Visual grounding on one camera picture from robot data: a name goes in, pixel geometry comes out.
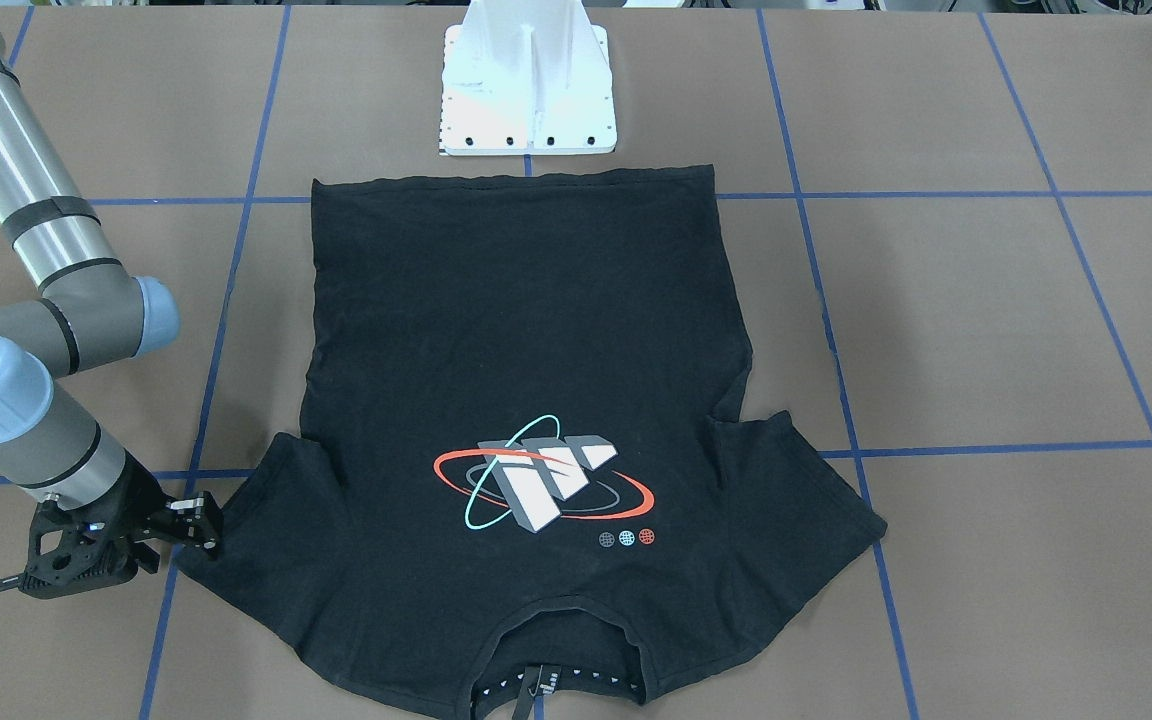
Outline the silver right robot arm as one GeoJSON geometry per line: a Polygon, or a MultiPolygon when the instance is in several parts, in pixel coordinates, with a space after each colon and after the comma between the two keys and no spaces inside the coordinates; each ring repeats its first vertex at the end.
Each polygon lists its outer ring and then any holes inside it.
{"type": "Polygon", "coordinates": [[[215,559],[223,515],[200,491],[175,498],[60,379],[132,359],[179,336],[177,301],[132,275],[29,108],[0,31],[0,228],[37,295],[0,306],[0,473],[35,501],[26,564],[0,592],[37,600],[156,573],[150,541],[215,559]]]}

